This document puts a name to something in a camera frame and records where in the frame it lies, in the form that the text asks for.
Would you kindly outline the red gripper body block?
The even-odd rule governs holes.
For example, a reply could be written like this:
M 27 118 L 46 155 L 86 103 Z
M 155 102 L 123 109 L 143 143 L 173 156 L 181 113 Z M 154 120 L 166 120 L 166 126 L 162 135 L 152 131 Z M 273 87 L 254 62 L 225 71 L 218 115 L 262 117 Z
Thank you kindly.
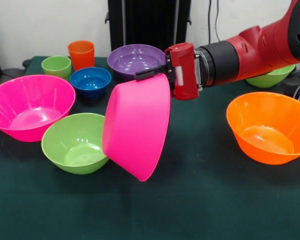
M 193 100 L 199 97 L 195 73 L 195 48 L 192 43 L 177 43 L 165 50 L 167 77 L 175 75 L 177 100 Z

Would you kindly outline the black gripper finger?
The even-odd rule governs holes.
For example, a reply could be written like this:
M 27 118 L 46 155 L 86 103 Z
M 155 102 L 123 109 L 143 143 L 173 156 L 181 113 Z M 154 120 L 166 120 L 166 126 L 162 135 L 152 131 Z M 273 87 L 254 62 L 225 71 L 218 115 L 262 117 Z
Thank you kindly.
M 154 77 L 158 74 L 167 74 L 167 66 L 166 65 L 160 65 L 153 68 L 141 70 L 135 73 L 134 79 L 137 81 L 142 81 L 145 79 L 149 79 Z
M 176 77 L 174 74 L 169 75 L 169 88 L 170 88 L 170 95 L 175 97 L 175 86 L 176 86 Z

